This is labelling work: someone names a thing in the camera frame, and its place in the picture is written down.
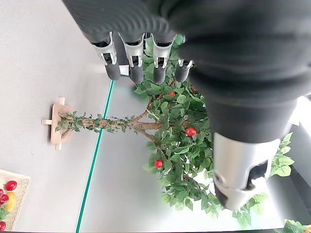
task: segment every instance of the tree branch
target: tree branch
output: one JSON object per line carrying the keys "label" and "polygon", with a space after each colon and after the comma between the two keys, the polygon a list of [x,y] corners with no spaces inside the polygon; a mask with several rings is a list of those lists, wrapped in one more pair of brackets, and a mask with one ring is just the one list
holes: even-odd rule
{"label": "tree branch", "polygon": [[158,142],[153,135],[146,133],[144,130],[137,130],[137,131],[142,135],[145,135],[147,138],[149,138],[150,141],[153,141],[157,146],[161,146],[161,143]]}

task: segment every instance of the yellow fruit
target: yellow fruit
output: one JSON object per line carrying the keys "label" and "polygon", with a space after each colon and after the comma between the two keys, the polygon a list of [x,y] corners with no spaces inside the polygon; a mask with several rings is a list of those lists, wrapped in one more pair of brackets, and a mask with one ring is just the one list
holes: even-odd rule
{"label": "yellow fruit", "polygon": [[12,211],[16,205],[16,195],[15,192],[8,192],[6,195],[8,195],[9,200],[5,206],[7,211]]}

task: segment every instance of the white wall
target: white wall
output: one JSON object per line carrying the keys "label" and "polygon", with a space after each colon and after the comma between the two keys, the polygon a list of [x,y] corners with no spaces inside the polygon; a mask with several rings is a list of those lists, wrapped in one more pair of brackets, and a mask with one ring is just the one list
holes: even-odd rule
{"label": "white wall", "polygon": [[110,80],[61,0],[0,1],[0,169],[32,183],[16,231],[72,232],[97,135],[49,143],[51,105],[101,113]]}

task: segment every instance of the woven basket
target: woven basket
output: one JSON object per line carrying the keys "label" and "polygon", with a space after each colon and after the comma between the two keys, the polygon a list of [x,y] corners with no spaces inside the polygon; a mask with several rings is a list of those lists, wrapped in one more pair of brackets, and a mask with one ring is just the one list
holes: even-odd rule
{"label": "woven basket", "polygon": [[14,190],[16,194],[16,205],[3,221],[6,223],[5,231],[13,231],[21,205],[24,202],[28,187],[30,185],[30,177],[0,170],[0,188],[4,191],[4,193],[6,193],[4,185],[8,181],[17,182],[17,187]]}

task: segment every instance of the gray surface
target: gray surface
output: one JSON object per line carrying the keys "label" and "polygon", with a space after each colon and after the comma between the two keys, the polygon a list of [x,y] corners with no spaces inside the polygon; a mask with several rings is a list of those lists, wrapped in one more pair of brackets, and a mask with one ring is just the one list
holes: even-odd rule
{"label": "gray surface", "polygon": [[101,113],[110,80],[61,0],[0,1],[0,22],[0,169],[32,179],[15,230],[73,232],[97,135],[56,152],[41,120],[59,96]]}
{"label": "gray surface", "polygon": [[293,166],[311,186],[311,136],[308,135],[303,126],[292,126],[291,132],[293,132],[289,145],[291,150],[287,156],[295,161]]}
{"label": "gray surface", "polygon": [[[107,116],[138,115],[147,105],[133,93],[127,78],[114,82]],[[205,232],[240,230],[230,211],[218,219],[201,211],[176,211],[161,203],[161,188],[156,175],[142,169],[150,151],[145,136],[133,132],[104,132],[87,194],[80,232]],[[252,216],[250,229],[279,228],[284,219],[273,203],[265,202],[265,214]]]}

